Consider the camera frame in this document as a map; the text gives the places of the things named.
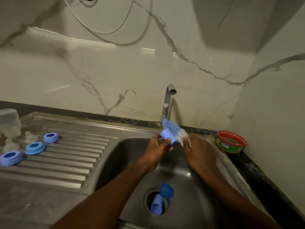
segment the white cable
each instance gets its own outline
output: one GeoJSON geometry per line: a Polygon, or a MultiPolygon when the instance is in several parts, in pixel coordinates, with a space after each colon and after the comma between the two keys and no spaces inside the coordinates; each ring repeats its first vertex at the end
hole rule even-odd
{"type": "Polygon", "coordinates": [[[124,21],[122,22],[122,24],[121,24],[117,29],[115,29],[115,30],[113,30],[113,31],[111,31],[111,32],[106,32],[106,33],[105,33],[105,32],[98,32],[98,31],[93,30],[93,29],[89,28],[88,26],[86,26],[85,23],[83,23],[83,22],[74,14],[74,12],[72,11],[72,9],[71,9],[70,5],[68,4],[67,0],[64,0],[64,1],[65,1],[65,3],[67,4],[67,6],[69,7],[69,9],[70,9],[70,11],[72,12],[72,14],[74,15],[74,17],[75,17],[75,18],[83,25],[83,27],[85,27],[87,30],[90,30],[90,31],[92,31],[92,32],[94,32],[94,33],[97,33],[97,34],[112,34],[112,33],[116,32],[117,30],[119,30],[119,29],[124,25],[124,23],[126,22],[128,16],[129,16],[129,13],[130,13],[130,11],[131,11],[131,9],[132,9],[132,4],[133,4],[133,1],[134,1],[134,0],[132,0],[132,3],[131,3],[131,5],[130,5],[129,10],[128,10],[128,13],[127,13],[127,16],[126,16],[126,18],[124,19],[124,21]]]}

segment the person's right arm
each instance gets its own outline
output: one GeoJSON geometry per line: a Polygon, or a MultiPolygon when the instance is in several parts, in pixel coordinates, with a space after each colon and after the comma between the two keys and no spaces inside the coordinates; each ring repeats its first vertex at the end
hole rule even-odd
{"type": "Polygon", "coordinates": [[[219,197],[235,226],[242,229],[281,229],[224,179],[216,166],[217,155],[209,142],[192,133],[189,137],[192,147],[186,138],[183,138],[183,144],[190,166],[219,197]]]}

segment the faucet spout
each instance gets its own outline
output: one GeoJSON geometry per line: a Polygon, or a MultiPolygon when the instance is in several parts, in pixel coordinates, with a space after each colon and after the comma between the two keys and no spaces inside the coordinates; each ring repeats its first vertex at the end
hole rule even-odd
{"type": "Polygon", "coordinates": [[[163,110],[162,110],[162,115],[161,115],[161,121],[164,118],[168,119],[168,116],[170,114],[170,104],[171,104],[171,100],[172,100],[174,94],[177,94],[175,86],[173,84],[167,85],[164,104],[163,104],[163,110]]]}

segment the sink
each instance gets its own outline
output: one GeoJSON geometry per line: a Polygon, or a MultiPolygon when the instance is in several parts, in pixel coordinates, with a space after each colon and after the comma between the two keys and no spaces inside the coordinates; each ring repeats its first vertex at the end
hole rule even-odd
{"type": "MultiPolygon", "coordinates": [[[[24,152],[25,131],[43,140],[56,132],[57,143],[40,154],[27,156],[17,165],[0,167],[1,228],[24,228],[28,224],[49,227],[87,196],[111,181],[145,151],[159,128],[79,119],[45,113],[21,117],[22,135],[16,139],[24,152]]],[[[228,183],[268,214],[230,159],[208,135],[217,153],[217,166],[228,183]]],[[[0,150],[4,138],[0,138],[0,150]]],[[[183,148],[174,144],[156,170],[137,186],[121,213],[119,228],[232,228],[210,188],[193,172],[183,148]],[[171,185],[175,195],[164,201],[164,213],[149,211],[161,183],[171,185]]]]}
{"type": "MultiPolygon", "coordinates": [[[[96,190],[135,162],[144,153],[148,142],[145,138],[121,141],[105,161],[96,190]]],[[[173,146],[174,150],[165,154],[157,169],[136,187],[120,219],[144,228],[233,228],[213,192],[190,169],[183,147],[178,143],[173,146]],[[155,215],[147,206],[147,193],[157,191],[162,182],[171,185],[175,195],[170,199],[167,211],[155,215]]]]}

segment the person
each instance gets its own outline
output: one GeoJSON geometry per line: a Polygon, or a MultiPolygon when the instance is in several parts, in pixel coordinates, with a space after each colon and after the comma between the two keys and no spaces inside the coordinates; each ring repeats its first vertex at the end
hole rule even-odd
{"type": "MultiPolygon", "coordinates": [[[[256,208],[223,178],[216,166],[216,153],[206,140],[189,134],[192,142],[183,138],[185,156],[191,168],[215,192],[236,228],[280,227],[256,208]]],[[[160,142],[160,135],[154,135],[145,153],[124,172],[93,193],[63,216],[51,229],[113,229],[120,214],[141,179],[154,171],[163,155],[173,150],[170,138],[160,142]]]]}

